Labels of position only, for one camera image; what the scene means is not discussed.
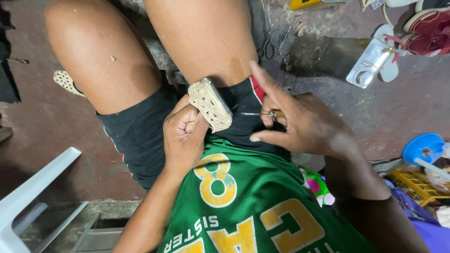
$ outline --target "yellow number 8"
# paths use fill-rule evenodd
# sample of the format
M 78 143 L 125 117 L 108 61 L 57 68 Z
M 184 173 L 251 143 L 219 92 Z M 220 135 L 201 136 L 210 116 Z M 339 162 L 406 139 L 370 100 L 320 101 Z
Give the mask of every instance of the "yellow number 8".
M 208 163 L 217 163 L 215 171 L 206 169 Z M 211 207 L 222 208 L 231 204 L 236 198 L 238 187 L 233 176 L 228 174 L 231 162 L 222 153 L 205 156 L 194 169 L 195 175 L 202 180 L 200 183 L 200 195 L 203 201 Z M 216 195 L 212 192 L 211 185 L 214 181 L 221 181 L 225 187 L 224 193 Z

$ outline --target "hand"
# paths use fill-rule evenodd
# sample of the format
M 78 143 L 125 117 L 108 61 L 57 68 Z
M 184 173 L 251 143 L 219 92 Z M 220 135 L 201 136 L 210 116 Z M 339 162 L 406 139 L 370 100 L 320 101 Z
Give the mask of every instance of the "hand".
M 200 161 L 209 123 L 189 104 L 189 95 L 176 104 L 164 120 L 164 169 L 183 179 Z
M 250 62 L 252 75 L 266 92 L 261 119 L 270 129 L 273 120 L 268 115 L 273 109 L 284 112 L 286 119 L 277 119 L 285 125 L 286 133 L 264 130 L 250 136 L 251 141 L 262 141 L 281 146 L 291 152 L 303 152 L 341 157 L 349 145 L 357 146 L 350 127 L 318 97 L 306 93 L 292 97 L 256 62 Z

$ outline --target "yellow plastic crate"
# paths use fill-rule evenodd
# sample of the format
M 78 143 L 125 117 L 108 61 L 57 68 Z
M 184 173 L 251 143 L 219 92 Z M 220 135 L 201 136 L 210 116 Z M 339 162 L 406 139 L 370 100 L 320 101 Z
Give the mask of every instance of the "yellow plastic crate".
M 419 171 L 392 170 L 387 178 L 413 200 L 419 202 L 421 207 L 436 199 L 450 199 L 450 194 L 434 188 L 427 175 Z M 450 183 L 445 183 L 445 186 L 450 189 Z

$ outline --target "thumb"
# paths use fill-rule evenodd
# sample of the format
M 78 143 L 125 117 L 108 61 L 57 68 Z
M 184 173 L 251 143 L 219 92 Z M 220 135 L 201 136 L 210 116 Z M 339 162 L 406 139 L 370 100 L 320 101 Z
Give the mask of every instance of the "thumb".
M 203 114 L 199 112 L 197 118 L 195 119 L 194 126 L 192 126 L 192 132 L 190 138 L 203 140 L 205 138 L 206 132 L 208 131 L 209 123 L 203 117 Z
M 250 141 L 262 141 L 284 147 L 284 144 L 289 143 L 289 134 L 274 130 L 263 130 L 252 134 L 250 136 Z

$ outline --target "scissors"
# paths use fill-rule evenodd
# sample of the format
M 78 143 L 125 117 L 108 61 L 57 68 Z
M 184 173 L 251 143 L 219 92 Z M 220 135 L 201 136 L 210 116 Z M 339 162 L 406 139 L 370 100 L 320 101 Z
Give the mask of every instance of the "scissors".
M 267 8 L 264 11 L 264 41 L 262 43 L 262 47 L 257 50 L 258 57 L 270 60 L 275 56 L 275 47 L 272 44 L 272 26 L 270 24 L 269 20 L 269 12 L 270 12 L 270 6 L 269 3 L 267 3 Z

